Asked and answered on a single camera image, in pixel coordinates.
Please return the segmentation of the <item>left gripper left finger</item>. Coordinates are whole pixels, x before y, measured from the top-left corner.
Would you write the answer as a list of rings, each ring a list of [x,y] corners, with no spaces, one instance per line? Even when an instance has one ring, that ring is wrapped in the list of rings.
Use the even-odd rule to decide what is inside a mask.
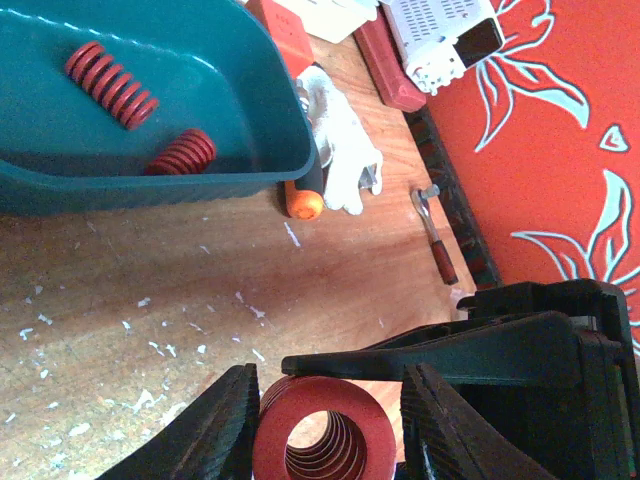
[[[253,363],[234,365],[102,479],[252,478],[260,397]]]

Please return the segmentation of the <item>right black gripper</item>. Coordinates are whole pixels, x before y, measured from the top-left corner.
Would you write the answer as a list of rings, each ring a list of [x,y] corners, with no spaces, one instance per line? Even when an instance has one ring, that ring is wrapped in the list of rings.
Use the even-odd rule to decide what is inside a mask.
[[[293,355],[284,374],[400,381],[426,364],[503,437],[559,479],[639,476],[639,382],[623,291],[595,280],[479,291],[466,321],[367,348]]]

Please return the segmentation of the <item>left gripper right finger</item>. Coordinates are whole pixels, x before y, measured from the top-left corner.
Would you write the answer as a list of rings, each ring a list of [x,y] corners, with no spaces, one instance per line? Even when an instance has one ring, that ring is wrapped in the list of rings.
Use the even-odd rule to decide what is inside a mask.
[[[426,364],[404,369],[401,417],[406,479],[554,477]]]

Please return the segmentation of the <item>red coil spring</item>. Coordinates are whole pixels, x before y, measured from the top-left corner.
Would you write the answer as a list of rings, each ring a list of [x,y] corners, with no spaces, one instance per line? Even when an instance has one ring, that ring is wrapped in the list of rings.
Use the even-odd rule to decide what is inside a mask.
[[[79,47],[66,60],[64,71],[127,130],[137,129],[159,106],[159,100],[97,41]]]
[[[216,153],[216,145],[204,131],[187,129],[146,166],[144,174],[202,174],[215,160]]]
[[[311,445],[290,435],[324,412],[326,426]],[[366,390],[322,376],[285,376],[262,396],[252,473],[255,479],[376,479],[394,477],[396,440],[381,405]]]

